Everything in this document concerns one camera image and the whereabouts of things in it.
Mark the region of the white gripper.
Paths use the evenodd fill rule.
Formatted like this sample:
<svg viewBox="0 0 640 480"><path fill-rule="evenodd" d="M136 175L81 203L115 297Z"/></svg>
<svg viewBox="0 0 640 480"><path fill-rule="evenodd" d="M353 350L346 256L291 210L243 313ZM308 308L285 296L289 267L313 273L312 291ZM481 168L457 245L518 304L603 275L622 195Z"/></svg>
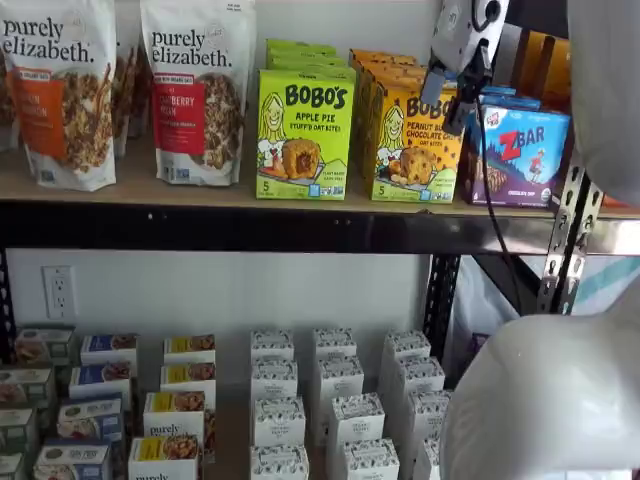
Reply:
<svg viewBox="0 0 640 480"><path fill-rule="evenodd" d="M457 92L443 131L461 135L481 91L493 78L492 62L502 34L509 0L445 0L434 29L432 58L420 100L433 105L441 94L446 70L457 75Z"/></svg>

